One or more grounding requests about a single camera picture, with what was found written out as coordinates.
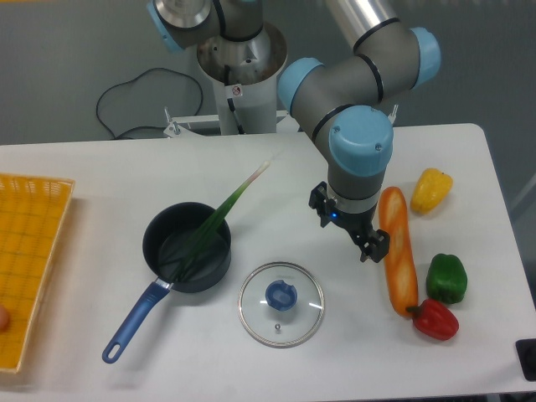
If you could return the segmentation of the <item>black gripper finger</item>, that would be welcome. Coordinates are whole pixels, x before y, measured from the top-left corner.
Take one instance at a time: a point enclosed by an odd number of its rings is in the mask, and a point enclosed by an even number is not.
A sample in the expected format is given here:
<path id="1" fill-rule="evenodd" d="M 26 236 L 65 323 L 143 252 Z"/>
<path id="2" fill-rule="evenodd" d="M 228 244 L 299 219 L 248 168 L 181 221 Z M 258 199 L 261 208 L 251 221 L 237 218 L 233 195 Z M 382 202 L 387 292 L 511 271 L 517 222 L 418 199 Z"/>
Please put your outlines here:
<path id="1" fill-rule="evenodd" d="M 320 218 L 320 225 L 323 228 L 336 218 L 335 203 L 328 197 L 325 182 L 320 182 L 310 192 L 308 205 L 317 212 L 317 216 Z"/>
<path id="2" fill-rule="evenodd" d="M 379 263 L 388 253 L 389 234 L 382 229 L 367 229 L 364 233 L 354 231 L 350 234 L 353 243 L 361 250 L 360 261 L 371 260 Z"/>

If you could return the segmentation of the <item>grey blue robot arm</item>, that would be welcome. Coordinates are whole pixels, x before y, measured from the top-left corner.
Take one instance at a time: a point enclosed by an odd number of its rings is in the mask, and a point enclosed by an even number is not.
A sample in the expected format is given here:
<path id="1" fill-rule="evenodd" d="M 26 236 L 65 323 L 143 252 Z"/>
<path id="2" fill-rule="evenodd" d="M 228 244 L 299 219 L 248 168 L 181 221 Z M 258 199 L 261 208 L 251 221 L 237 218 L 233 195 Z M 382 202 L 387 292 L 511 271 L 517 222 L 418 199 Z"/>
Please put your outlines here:
<path id="1" fill-rule="evenodd" d="M 151 1 L 147 10 L 172 51 L 197 50 L 210 78 L 223 134 L 276 129 L 282 104 L 327 161 L 327 181 L 309 205 L 322 224 L 345 229 L 363 260 L 382 260 L 389 235 L 372 219 L 393 152 L 384 99 L 433 78 L 441 66 L 434 35 L 406 28 L 386 1 L 331 1 L 328 9 L 352 50 L 327 67 L 288 63 L 286 41 L 258 1 Z"/>

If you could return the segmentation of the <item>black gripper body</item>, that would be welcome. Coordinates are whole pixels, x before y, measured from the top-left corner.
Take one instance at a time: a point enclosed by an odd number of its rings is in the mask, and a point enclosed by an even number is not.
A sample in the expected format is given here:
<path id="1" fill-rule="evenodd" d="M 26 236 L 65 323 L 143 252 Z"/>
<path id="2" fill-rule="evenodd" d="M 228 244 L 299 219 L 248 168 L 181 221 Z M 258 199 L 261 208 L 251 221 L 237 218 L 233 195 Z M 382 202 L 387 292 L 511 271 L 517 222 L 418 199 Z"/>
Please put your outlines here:
<path id="1" fill-rule="evenodd" d="M 335 201 L 330 199 L 327 201 L 326 207 L 329 221 L 346 230 L 354 243 L 366 243 L 369 241 L 373 231 L 372 219 L 375 206 L 364 212 L 349 213 L 338 208 Z"/>

